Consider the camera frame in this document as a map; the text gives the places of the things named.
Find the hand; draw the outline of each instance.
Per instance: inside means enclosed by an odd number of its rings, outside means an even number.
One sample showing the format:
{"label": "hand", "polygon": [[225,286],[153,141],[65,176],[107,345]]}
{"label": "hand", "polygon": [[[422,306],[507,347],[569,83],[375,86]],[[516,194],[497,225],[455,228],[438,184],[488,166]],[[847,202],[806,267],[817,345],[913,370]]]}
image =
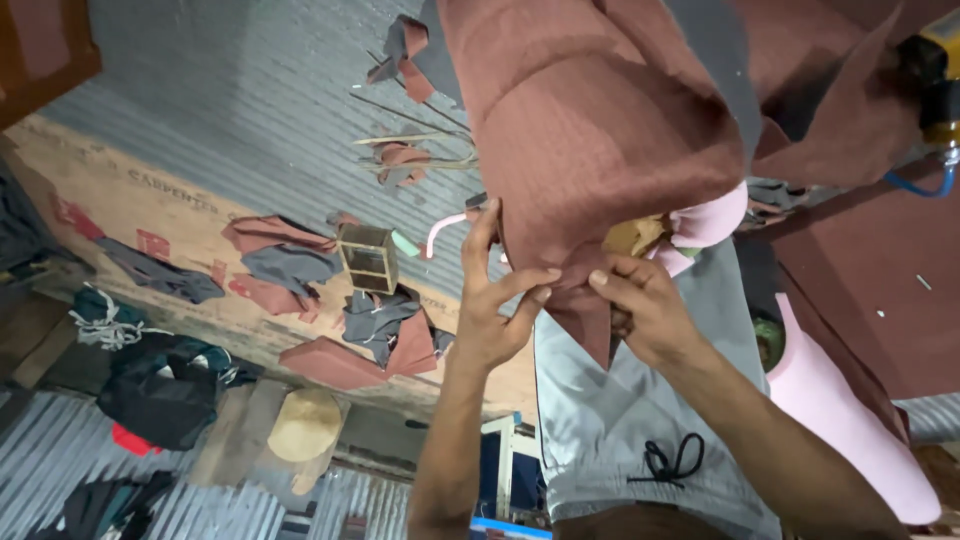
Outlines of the hand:
{"label": "hand", "polygon": [[634,355],[656,368],[664,362],[695,359],[707,343],[690,319],[670,274],[652,260],[609,255],[612,274],[595,270],[589,283],[614,303],[613,333]]}
{"label": "hand", "polygon": [[[464,266],[464,298],[460,304],[457,338],[447,358],[447,369],[478,370],[484,376],[513,358],[527,344],[534,319],[550,298],[550,287],[561,271],[519,270],[491,283],[487,275],[490,246],[496,239],[500,200],[492,199],[477,218],[461,250]],[[497,313],[504,303],[526,292],[514,318]]]}

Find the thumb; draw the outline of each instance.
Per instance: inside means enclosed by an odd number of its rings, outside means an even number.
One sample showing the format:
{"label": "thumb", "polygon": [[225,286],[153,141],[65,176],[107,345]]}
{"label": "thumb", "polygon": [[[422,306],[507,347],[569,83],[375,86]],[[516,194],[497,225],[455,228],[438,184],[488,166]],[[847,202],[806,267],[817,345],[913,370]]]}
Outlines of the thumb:
{"label": "thumb", "polygon": [[642,310],[649,302],[638,286],[603,270],[590,272],[589,283],[597,294],[631,313]]}
{"label": "thumb", "polygon": [[527,291],[516,305],[514,318],[507,325],[507,333],[511,339],[517,342],[526,343],[530,339],[530,332],[533,330],[534,321],[537,315],[543,309],[543,305],[550,299],[550,287],[540,285]]}

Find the forearm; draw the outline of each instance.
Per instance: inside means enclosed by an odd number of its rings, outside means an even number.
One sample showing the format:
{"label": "forearm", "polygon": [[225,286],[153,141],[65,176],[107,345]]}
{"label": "forearm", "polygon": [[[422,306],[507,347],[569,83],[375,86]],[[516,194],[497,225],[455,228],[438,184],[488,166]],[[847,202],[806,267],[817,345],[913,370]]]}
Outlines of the forearm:
{"label": "forearm", "polygon": [[451,353],[411,498],[410,528],[466,534],[480,489],[480,414],[487,374]]}
{"label": "forearm", "polygon": [[838,452],[760,393],[711,346],[660,372],[723,439],[747,480],[804,538],[906,538]]}

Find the gray sweatpants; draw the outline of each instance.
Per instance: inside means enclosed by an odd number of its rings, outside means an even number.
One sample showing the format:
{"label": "gray sweatpants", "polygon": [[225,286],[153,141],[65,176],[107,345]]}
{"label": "gray sweatpants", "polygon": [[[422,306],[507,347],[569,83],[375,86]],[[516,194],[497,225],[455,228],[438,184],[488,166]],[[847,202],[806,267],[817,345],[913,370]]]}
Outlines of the gray sweatpants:
{"label": "gray sweatpants", "polygon": [[[732,241],[705,249],[674,281],[700,332],[769,394]],[[625,344],[605,372],[542,312],[534,328],[534,362],[537,437],[551,519],[648,501],[675,504],[734,538],[780,538],[779,520],[743,477],[727,446]],[[656,442],[673,467],[680,442],[689,433],[704,438],[705,451],[700,469],[679,480],[683,487],[627,481],[651,477],[644,460],[647,441]],[[698,451],[697,441],[687,444],[681,472],[693,466]]]}

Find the black drawstring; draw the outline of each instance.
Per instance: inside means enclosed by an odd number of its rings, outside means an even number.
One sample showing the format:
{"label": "black drawstring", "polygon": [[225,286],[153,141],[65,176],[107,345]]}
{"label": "black drawstring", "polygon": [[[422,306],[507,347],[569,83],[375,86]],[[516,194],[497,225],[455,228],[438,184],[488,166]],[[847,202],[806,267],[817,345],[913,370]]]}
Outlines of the black drawstring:
{"label": "black drawstring", "polygon": [[[693,464],[693,467],[690,467],[690,470],[681,473],[680,465],[684,462],[684,449],[686,448],[686,443],[690,442],[691,439],[697,439],[700,441],[700,453],[697,454],[697,462]],[[647,462],[647,468],[650,469],[650,478],[629,478],[627,477],[627,482],[646,482],[646,481],[655,481],[655,482],[666,482],[672,485],[675,485],[681,489],[684,489],[684,486],[679,483],[677,480],[682,480],[688,478],[700,470],[700,465],[704,462],[704,438],[700,436],[700,433],[688,433],[684,440],[680,443],[680,448],[677,450],[677,459],[674,462],[673,469],[670,468],[670,460],[667,459],[666,455],[657,446],[657,443],[654,441],[647,441],[644,445],[646,447],[646,452],[643,453],[643,459]],[[653,456],[656,456],[660,461],[660,467],[654,467]]]}

